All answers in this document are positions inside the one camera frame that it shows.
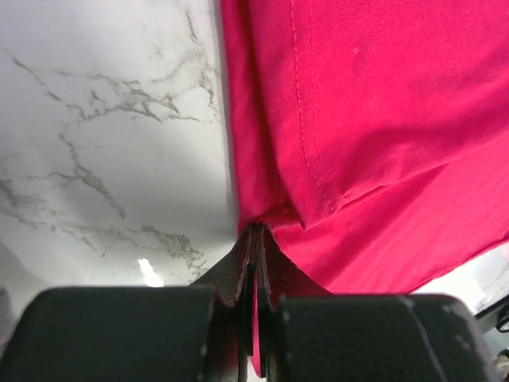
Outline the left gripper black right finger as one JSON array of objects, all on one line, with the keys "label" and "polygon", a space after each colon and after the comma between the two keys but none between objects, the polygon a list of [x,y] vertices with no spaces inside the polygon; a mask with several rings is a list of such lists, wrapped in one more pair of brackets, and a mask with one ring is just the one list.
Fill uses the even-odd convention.
[{"label": "left gripper black right finger", "polygon": [[256,226],[258,348],[268,381],[498,381],[476,318],[443,294],[332,294]]}]

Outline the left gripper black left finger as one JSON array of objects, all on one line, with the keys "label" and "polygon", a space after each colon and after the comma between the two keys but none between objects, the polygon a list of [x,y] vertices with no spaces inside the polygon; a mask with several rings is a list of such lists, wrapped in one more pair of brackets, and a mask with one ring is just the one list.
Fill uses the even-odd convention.
[{"label": "left gripper black left finger", "polygon": [[7,344],[10,381],[245,381],[255,230],[188,286],[57,287]]}]

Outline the red t shirt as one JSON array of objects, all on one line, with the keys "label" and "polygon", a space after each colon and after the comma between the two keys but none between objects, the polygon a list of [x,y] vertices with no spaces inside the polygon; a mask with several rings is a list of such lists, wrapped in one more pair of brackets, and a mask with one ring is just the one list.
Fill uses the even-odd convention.
[{"label": "red t shirt", "polygon": [[222,1],[239,232],[332,294],[508,241],[505,1]]}]

